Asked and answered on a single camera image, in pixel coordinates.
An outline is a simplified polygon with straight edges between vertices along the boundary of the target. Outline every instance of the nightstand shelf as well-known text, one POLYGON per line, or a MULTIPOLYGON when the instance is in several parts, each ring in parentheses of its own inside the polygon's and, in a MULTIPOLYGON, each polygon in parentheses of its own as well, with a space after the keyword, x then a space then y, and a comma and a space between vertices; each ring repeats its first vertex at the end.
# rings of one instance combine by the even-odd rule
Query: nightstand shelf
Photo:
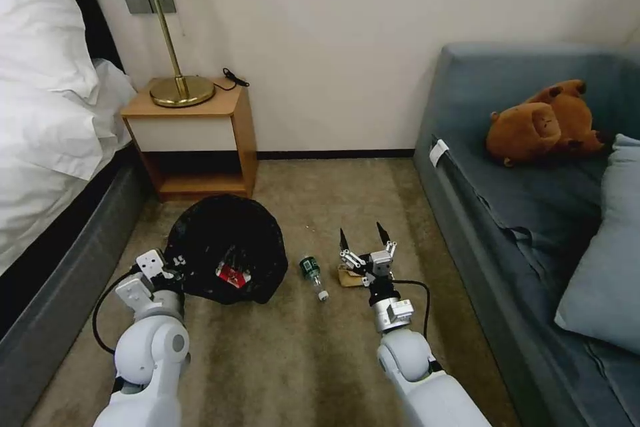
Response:
POLYGON ((257 157, 247 90, 217 89, 205 103, 169 109, 151 101, 153 82, 122 111, 122 117, 160 200, 217 193, 251 197, 257 157))

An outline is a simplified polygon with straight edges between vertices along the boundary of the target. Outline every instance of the white wall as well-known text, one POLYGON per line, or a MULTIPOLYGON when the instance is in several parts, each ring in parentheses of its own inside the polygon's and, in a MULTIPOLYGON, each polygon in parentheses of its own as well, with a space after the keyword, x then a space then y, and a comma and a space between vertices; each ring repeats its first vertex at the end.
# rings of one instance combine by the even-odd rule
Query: white wall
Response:
MULTIPOLYGON (((127 72, 170 75, 157 22, 100 0, 127 72)), ((260 150, 414 146, 442 44, 638 38, 639 0, 176 0, 186 73, 251 82, 260 150)))

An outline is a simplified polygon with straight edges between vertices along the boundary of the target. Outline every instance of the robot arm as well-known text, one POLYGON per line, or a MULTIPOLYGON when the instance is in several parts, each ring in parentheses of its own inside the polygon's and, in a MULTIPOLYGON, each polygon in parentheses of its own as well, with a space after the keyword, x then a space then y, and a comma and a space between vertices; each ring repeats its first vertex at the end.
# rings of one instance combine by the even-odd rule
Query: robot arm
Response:
POLYGON ((369 305, 382 334, 378 361, 402 399, 409 425, 491 427, 456 379, 438 364, 424 336, 410 330, 413 306, 393 287, 391 264, 396 243, 377 224, 384 250, 357 256, 340 231, 340 257, 350 270, 366 276, 369 305))
POLYGON ((115 290, 133 309, 135 323, 118 341, 113 393, 94 427, 179 427, 178 381, 189 361, 179 279, 164 269, 157 250, 136 263, 141 271, 115 290))

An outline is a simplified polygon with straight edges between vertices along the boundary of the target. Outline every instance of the green bottle label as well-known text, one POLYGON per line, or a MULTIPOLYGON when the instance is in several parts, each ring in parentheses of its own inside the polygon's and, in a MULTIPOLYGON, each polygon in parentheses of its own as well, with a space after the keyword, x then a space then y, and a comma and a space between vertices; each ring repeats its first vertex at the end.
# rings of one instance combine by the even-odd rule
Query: green bottle label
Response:
POLYGON ((305 277, 316 276, 320 274, 320 267, 314 257, 305 257, 300 261, 300 268, 305 277))

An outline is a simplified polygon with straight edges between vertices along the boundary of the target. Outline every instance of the sofa cushion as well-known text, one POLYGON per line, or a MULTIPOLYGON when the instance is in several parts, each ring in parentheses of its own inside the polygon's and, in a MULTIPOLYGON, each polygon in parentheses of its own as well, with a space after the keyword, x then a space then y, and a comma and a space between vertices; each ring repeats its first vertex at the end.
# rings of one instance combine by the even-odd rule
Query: sofa cushion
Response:
MULTIPOLYGON (((520 353, 524 353, 535 371, 535 377, 538 380, 544 379, 541 382, 544 386, 541 388, 542 395, 552 406, 556 422, 543 422, 535 414, 528 413, 525 414, 527 425, 640 426, 640 404, 635 401, 640 398, 640 382, 637 381, 640 378, 640 357, 606 342, 575 335, 556 326, 553 316, 562 292, 552 292, 540 282, 540 278, 522 256, 521 248, 505 235, 504 230, 497 228, 456 165, 447 158, 442 159, 438 164, 440 172, 434 175, 431 164, 425 157, 424 162, 417 163, 417 167, 421 172, 423 185, 426 185, 425 179, 432 181, 433 185, 435 177, 446 177, 444 185, 453 188, 453 191, 447 190, 447 194, 443 196, 432 195, 433 190, 429 188, 429 202, 433 205, 434 212, 452 208, 448 204, 451 194, 461 202, 462 210, 454 207, 456 215, 460 215, 458 218, 465 225, 461 232, 452 235, 449 229, 456 222, 448 216, 436 216, 438 224, 443 228, 447 247, 463 274, 465 286, 485 334, 489 339, 492 338, 491 331, 495 333, 495 325, 499 323, 501 314, 480 312, 477 302, 496 302, 502 315, 513 319, 508 332, 497 334, 501 338, 498 344, 503 345, 502 342, 507 337, 514 336, 519 339, 518 348, 522 350, 510 352, 507 347, 506 352, 501 351, 501 347, 494 346, 492 342, 491 348, 501 369, 510 369, 503 362, 508 364, 515 361, 520 353), (472 228, 475 233, 465 235, 465 231, 469 231, 467 228, 472 228), (473 240, 475 235, 479 242, 473 240), (474 257, 477 263, 471 261, 469 256, 474 257), (489 281, 488 284, 483 283, 483 277, 489 281), (581 412, 581 418, 589 419, 588 422, 572 422, 570 416, 567 417, 568 411, 574 406, 581 412)), ((512 375, 513 372, 510 372, 505 376, 507 385, 507 378, 511 377, 513 380, 512 375)), ((525 374, 520 372, 516 377, 522 375, 525 374)), ((533 402, 529 393, 519 391, 518 395, 525 398, 521 402, 527 406, 533 402)))
POLYGON ((640 141, 618 135, 602 182, 603 220, 555 323, 640 354, 640 141))
POLYGON ((492 111, 569 78, 586 81, 585 100, 596 128, 632 137, 640 133, 640 119, 634 122, 640 117, 640 89, 633 86, 640 69, 632 60, 582 45, 463 43, 443 49, 422 125, 431 138, 417 144, 428 149, 425 140, 442 139, 449 146, 449 157, 555 292, 556 302, 599 227, 607 153, 507 169, 487 154, 485 138, 492 111))

